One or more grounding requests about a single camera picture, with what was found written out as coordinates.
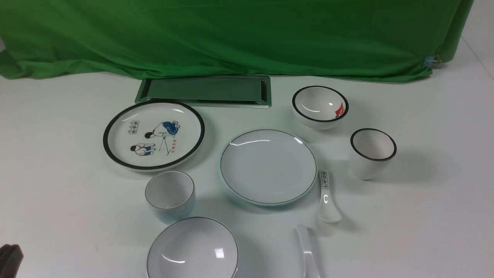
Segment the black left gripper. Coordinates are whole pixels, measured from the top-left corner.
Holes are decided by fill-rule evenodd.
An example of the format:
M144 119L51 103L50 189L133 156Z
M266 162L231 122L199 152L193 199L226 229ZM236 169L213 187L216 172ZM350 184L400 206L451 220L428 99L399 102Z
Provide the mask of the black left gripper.
M16 278L24 254L18 244L5 244L0 249L0 277Z

